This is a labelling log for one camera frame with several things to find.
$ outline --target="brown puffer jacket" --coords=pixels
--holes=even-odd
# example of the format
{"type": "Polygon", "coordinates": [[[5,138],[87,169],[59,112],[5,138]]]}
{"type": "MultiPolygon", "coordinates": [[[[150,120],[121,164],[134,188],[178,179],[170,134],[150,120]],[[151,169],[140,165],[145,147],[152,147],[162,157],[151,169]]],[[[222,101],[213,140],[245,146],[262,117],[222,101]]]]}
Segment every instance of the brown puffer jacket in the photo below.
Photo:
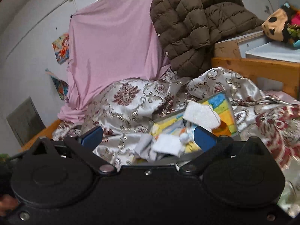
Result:
{"type": "Polygon", "coordinates": [[[181,77],[197,77],[211,68],[213,45],[262,20],[242,0],[153,0],[150,16],[160,43],[181,77]]]}

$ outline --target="white cloth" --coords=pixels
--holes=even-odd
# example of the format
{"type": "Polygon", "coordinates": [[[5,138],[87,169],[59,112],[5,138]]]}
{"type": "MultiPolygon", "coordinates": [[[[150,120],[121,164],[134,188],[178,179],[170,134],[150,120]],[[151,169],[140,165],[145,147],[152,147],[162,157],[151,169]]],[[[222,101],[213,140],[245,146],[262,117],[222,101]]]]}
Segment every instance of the white cloth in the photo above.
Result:
{"type": "Polygon", "coordinates": [[[151,134],[141,134],[139,143],[134,148],[135,153],[142,159],[148,162],[160,160],[164,155],[156,153],[152,149],[152,144],[155,141],[151,134]]]}
{"type": "Polygon", "coordinates": [[[194,101],[188,101],[183,118],[210,132],[221,125],[220,116],[210,105],[203,105],[194,101]]]}
{"type": "Polygon", "coordinates": [[[183,144],[178,136],[160,134],[157,141],[152,145],[152,150],[180,157],[183,153],[183,144]]]}

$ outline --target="wire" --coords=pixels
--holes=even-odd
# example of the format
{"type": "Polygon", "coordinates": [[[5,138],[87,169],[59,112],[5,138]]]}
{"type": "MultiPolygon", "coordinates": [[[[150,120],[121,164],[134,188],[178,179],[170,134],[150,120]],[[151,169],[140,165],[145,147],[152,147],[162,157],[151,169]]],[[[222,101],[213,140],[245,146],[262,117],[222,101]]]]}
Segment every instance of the wire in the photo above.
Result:
{"type": "Polygon", "coordinates": [[[48,17],[51,13],[53,13],[56,9],[58,9],[60,6],[64,5],[68,1],[73,1],[73,0],[64,0],[60,4],[58,4],[55,8],[53,8],[49,13],[47,13],[42,19],[40,19],[19,41],[18,43],[10,50],[10,52],[7,54],[6,59],[10,56],[10,54],[15,50],[15,48],[21,43],[21,41],[40,23],[42,22],[46,17],[48,17]]]}
{"type": "Polygon", "coordinates": [[[272,3],[270,2],[270,0],[268,0],[268,1],[269,1],[269,4],[271,5],[271,8],[272,8],[273,13],[275,13],[275,10],[274,10],[274,8],[273,8],[273,6],[272,6],[272,3]]]}

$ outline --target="white towel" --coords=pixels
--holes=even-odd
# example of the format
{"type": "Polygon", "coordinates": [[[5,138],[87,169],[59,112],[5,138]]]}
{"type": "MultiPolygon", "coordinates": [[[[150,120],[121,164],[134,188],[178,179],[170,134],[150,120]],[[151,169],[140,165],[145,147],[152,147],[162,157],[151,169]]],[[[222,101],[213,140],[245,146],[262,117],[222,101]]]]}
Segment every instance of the white towel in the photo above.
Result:
{"type": "Polygon", "coordinates": [[[180,157],[183,153],[184,145],[178,136],[160,134],[157,141],[152,145],[152,150],[158,153],[180,157]]]}
{"type": "Polygon", "coordinates": [[[183,118],[210,132],[221,125],[220,116],[210,105],[203,105],[194,101],[188,101],[183,118]]]}

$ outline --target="curtain rod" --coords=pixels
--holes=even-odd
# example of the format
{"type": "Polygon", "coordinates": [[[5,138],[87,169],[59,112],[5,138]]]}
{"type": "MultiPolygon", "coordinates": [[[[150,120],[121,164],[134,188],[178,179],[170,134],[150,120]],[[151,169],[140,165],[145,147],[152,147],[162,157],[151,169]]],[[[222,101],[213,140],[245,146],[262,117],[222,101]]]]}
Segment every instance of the curtain rod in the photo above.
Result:
{"type": "Polygon", "coordinates": [[[56,9],[58,9],[60,6],[64,5],[68,1],[74,1],[74,0],[64,0],[60,4],[58,4],[55,8],[53,8],[49,13],[47,13],[42,19],[40,19],[20,40],[19,42],[11,49],[11,51],[6,56],[6,60],[10,56],[10,54],[14,51],[14,49],[21,43],[21,41],[40,23],[42,22],[48,15],[50,15],[52,12],[54,12],[56,9]]]}

